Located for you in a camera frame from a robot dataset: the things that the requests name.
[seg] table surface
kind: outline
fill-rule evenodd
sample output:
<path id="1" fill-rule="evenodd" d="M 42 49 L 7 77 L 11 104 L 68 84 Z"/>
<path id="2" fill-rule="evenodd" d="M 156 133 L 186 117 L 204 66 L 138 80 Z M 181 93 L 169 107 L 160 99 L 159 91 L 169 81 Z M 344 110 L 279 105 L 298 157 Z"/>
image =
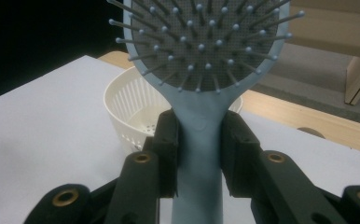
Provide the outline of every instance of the table surface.
<path id="1" fill-rule="evenodd" d="M 22 223 L 51 189 L 90 190 L 118 177 L 125 152 L 104 90 L 122 68 L 85 56 L 0 96 L 0 224 Z M 318 187 L 341 195 L 360 185 L 360 151 L 243 111 L 265 150 L 289 155 Z M 250 201 L 224 189 L 225 223 L 253 223 Z M 170 223 L 162 200 L 161 223 Z"/>

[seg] hairbrush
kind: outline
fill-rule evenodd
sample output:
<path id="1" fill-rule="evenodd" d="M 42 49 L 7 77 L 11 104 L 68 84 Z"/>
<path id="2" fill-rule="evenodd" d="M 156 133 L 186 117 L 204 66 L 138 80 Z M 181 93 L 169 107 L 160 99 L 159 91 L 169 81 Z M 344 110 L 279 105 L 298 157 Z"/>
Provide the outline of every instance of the hairbrush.
<path id="1" fill-rule="evenodd" d="M 290 0 L 125 0 L 130 61 L 171 104 L 182 138 L 174 224 L 223 223 L 220 125 L 230 105 L 273 66 L 291 37 Z"/>

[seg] hairbrush head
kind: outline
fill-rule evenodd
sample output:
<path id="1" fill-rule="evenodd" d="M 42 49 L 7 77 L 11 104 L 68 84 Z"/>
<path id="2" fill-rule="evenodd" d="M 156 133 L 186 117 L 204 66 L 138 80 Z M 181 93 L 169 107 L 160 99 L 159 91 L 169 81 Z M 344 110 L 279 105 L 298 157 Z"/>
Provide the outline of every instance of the hairbrush head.
<path id="1" fill-rule="evenodd" d="M 303 16 L 300 12 L 279 18 L 279 8 L 286 2 L 289 1 L 126 2 L 129 5 L 123 8 L 128 27 L 123 27 L 128 28 L 126 36 L 132 38 L 118 39 L 118 43 L 127 43 L 131 59 L 141 60 L 136 66 L 142 75 L 151 73 L 179 90 L 219 92 L 239 85 L 252 74 L 263 75 L 268 69 L 258 67 L 263 67 L 266 60 L 276 61 L 283 40 L 291 37 L 278 31 L 278 27 Z M 271 50 L 278 42 L 277 50 Z M 156 57 L 145 57 L 152 54 Z M 183 60 L 168 60 L 169 56 Z M 206 64 L 210 64 L 210 69 L 206 69 Z M 188 71 L 191 65 L 192 74 Z M 172 71 L 178 74 L 168 77 Z"/>

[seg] dark background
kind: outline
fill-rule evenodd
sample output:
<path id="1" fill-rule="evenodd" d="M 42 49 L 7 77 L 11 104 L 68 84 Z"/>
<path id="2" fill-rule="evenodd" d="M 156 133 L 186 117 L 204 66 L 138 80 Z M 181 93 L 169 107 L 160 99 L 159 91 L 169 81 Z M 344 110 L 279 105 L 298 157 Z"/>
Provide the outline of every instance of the dark background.
<path id="1" fill-rule="evenodd" d="M 0 95 L 83 55 L 124 51 L 109 19 L 122 10 L 105 0 L 1 0 Z"/>

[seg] white plastic basket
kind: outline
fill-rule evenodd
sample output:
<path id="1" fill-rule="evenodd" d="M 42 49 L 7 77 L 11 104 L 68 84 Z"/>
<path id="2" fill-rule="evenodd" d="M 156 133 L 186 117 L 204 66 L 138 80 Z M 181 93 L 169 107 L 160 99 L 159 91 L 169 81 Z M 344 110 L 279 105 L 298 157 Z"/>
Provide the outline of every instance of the white plastic basket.
<path id="1" fill-rule="evenodd" d="M 171 108 L 135 67 L 110 82 L 104 92 L 104 105 L 128 154 L 143 148 L 145 138 L 154 135 L 159 114 Z M 229 109 L 239 113 L 242 98 Z"/>

